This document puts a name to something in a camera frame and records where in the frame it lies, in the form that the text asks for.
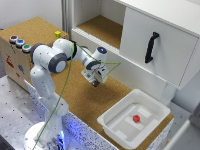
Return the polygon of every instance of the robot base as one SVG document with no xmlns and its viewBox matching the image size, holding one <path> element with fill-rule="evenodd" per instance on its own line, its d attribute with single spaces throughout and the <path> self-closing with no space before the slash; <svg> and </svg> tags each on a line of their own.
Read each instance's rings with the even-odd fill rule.
<svg viewBox="0 0 200 150">
<path fill-rule="evenodd" d="M 37 135 L 37 133 L 39 132 L 39 130 L 43 127 L 44 122 L 40 122 L 38 124 L 35 124 L 34 126 L 32 126 L 25 134 L 24 137 L 24 149 L 25 150 L 33 150 L 33 147 L 35 146 L 35 140 L 34 137 Z M 69 145 L 69 138 L 65 138 L 64 140 L 64 149 L 66 150 L 67 146 Z M 48 147 L 45 148 L 41 148 L 38 145 L 36 145 L 34 150 L 49 150 Z"/>
</svg>

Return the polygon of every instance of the cabinet door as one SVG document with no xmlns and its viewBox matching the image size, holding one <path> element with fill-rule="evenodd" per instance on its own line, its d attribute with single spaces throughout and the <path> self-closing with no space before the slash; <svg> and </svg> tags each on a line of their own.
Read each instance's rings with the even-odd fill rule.
<svg viewBox="0 0 200 150">
<path fill-rule="evenodd" d="M 153 60 L 146 64 L 145 56 L 153 32 L 159 37 L 154 40 Z M 120 54 L 179 86 L 197 40 L 191 34 L 127 8 Z"/>
</svg>

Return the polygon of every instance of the cabinet handle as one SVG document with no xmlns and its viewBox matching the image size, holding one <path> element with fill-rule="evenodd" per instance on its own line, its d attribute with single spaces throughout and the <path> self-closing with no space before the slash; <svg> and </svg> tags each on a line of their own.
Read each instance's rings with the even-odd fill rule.
<svg viewBox="0 0 200 150">
<path fill-rule="evenodd" d="M 158 37 L 159 37 L 159 34 L 156 33 L 156 32 L 153 32 L 153 36 L 149 40 L 147 53 L 146 53 L 146 56 L 145 56 L 145 63 L 146 64 L 153 60 L 153 57 L 151 57 L 151 53 L 152 53 L 152 50 L 153 50 L 154 40 Z"/>
</svg>

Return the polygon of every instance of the cardboard box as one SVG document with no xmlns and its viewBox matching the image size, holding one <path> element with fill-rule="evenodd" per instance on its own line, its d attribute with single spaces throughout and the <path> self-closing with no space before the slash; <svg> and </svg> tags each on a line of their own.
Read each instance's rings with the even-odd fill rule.
<svg viewBox="0 0 200 150">
<path fill-rule="evenodd" d="M 9 37 L 17 35 L 19 39 L 25 40 L 31 46 L 43 43 L 52 46 L 58 39 L 55 32 L 61 32 L 61 37 L 69 39 L 69 35 L 61 29 L 53 26 L 40 17 L 36 17 L 15 26 L 0 31 L 0 50 L 5 66 L 6 74 L 28 91 L 24 79 L 29 81 L 31 64 L 30 54 L 23 53 L 21 49 L 9 43 Z"/>
</svg>

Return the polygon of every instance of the wooden shelf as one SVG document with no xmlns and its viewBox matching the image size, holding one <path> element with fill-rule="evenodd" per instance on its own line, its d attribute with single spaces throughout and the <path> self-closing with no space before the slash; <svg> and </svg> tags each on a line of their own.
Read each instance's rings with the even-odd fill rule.
<svg viewBox="0 0 200 150">
<path fill-rule="evenodd" d="M 120 49 L 123 26 L 103 16 L 98 16 L 77 26 L 83 31 Z"/>
</svg>

